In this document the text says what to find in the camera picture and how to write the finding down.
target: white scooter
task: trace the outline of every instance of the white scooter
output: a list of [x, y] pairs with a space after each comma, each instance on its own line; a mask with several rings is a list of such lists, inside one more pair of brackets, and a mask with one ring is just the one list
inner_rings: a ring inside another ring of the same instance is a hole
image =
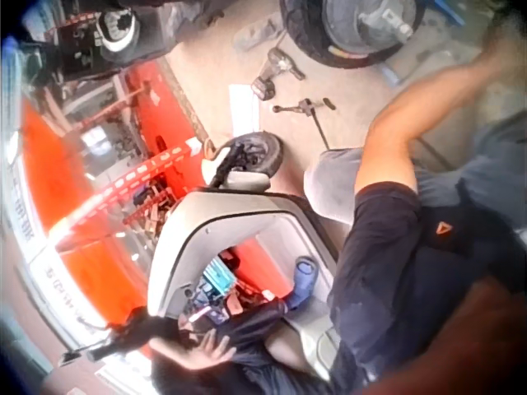
[[[247, 239], [256, 240], [291, 286], [296, 259], [312, 257], [319, 264], [313, 297], [287, 315], [266, 346], [282, 363], [328, 379], [339, 343], [326, 304], [337, 254], [309, 204], [265, 192], [281, 161], [280, 141], [266, 132], [238, 137], [212, 160], [203, 161], [203, 176], [210, 186], [186, 195], [164, 224], [148, 282], [147, 312], [149, 317], [177, 319], [194, 299], [212, 260]], [[139, 318], [118, 326], [105, 345], [91, 347], [87, 356], [99, 360], [147, 342], [151, 335], [145, 333], [127, 337], [133, 332], [127, 328], [141, 322], [146, 312], [136, 315]], [[75, 352], [65, 355], [63, 363], [76, 359], [79, 351]]]

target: side mirror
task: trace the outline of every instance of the side mirror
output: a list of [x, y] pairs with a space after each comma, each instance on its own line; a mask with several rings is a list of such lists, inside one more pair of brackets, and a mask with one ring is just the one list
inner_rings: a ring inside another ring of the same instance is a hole
[[65, 352], [58, 361], [58, 367], [62, 368], [63, 366], [69, 365], [75, 360], [79, 359], [81, 356], [82, 354], [78, 350]]

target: person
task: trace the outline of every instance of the person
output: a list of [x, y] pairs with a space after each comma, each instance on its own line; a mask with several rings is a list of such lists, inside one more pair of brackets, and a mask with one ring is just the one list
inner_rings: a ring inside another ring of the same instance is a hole
[[232, 316], [201, 339], [185, 320], [180, 321], [180, 327], [190, 330], [190, 342], [151, 339], [149, 345], [155, 352], [152, 382], [157, 392], [330, 393], [328, 383], [278, 362], [264, 345], [282, 318], [299, 309], [313, 292], [316, 263], [299, 258], [295, 269], [293, 290], [285, 298]]
[[[503, 26], [501, 21], [492, 29], [486, 48], [474, 61], [410, 86], [372, 123], [354, 185], [348, 196], [339, 197], [352, 201], [348, 210], [353, 213], [329, 297], [341, 341], [330, 381], [323, 388], [317, 388], [321, 380], [313, 381], [312, 393], [349, 394], [430, 351], [471, 286], [486, 276], [511, 294], [525, 297], [527, 257], [511, 222], [473, 198], [477, 190], [473, 179], [464, 176], [451, 180], [449, 192], [456, 192], [457, 200], [422, 205], [408, 147], [489, 83], [525, 70], [525, 59], [518, 56], [522, 48], [518, 41], [505, 38]], [[502, 124], [501, 130], [513, 123]], [[521, 173], [525, 170], [515, 167], [525, 141], [508, 129], [504, 134], [515, 136], [506, 142], [504, 137], [486, 137], [481, 149], [486, 146], [485, 152], [492, 152], [493, 163], [501, 157], [499, 170], [511, 161], [511, 172], [501, 179], [506, 183], [509, 176], [525, 176]], [[332, 187], [341, 182], [332, 181]], [[280, 393], [310, 393], [302, 392], [309, 391], [306, 387]]]

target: scooter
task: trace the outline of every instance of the scooter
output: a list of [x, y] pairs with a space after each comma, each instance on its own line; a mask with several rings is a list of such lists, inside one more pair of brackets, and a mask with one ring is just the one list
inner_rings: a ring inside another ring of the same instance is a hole
[[[252, 157], [244, 144], [253, 146]], [[136, 350], [154, 336], [174, 333], [169, 328], [177, 325], [180, 314], [187, 313], [189, 304], [194, 303], [211, 262], [222, 251], [254, 239], [291, 287], [298, 257], [310, 256], [319, 264], [313, 297], [302, 309], [287, 315], [277, 336], [296, 343], [295, 352], [312, 371], [323, 379], [329, 377], [339, 338], [326, 300], [337, 253], [307, 202], [266, 192], [277, 170], [275, 160], [266, 160], [271, 156], [281, 161], [282, 157], [270, 149], [275, 144], [282, 149], [270, 133], [251, 133], [222, 147], [213, 160], [204, 161], [205, 178], [210, 178], [214, 162], [219, 164], [209, 186], [186, 195], [166, 221], [152, 262], [147, 307], [135, 309], [124, 325], [110, 325], [109, 338], [102, 343], [66, 353], [61, 365], [72, 362], [84, 350], [88, 359], [96, 361]], [[267, 150], [267, 155], [259, 154], [259, 161], [255, 147]]]

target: tire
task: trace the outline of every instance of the tire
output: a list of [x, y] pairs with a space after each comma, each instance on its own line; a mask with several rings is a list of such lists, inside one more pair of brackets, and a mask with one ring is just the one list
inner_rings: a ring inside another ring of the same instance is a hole
[[[296, 46], [316, 62], [336, 68], [368, 67], [386, 60], [403, 46], [402, 44], [395, 45], [360, 59], [340, 58], [330, 53], [328, 48], [332, 41], [322, 21], [323, 4], [324, 0], [280, 0], [280, 11], [287, 33]], [[419, 27], [424, 11], [424, 1], [417, 0], [414, 30]]]
[[243, 136], [233, 138], [222, 146], [234, 146], [236, 143], [242, 143], [246, 146], [257, 146], [265, 152], [265, 156], [258, 163], [245, 166], [245, 171], [266, 174], [269, 178], [273, 177], [283, 161], [282, 141], [269, 132], [254, 132]]

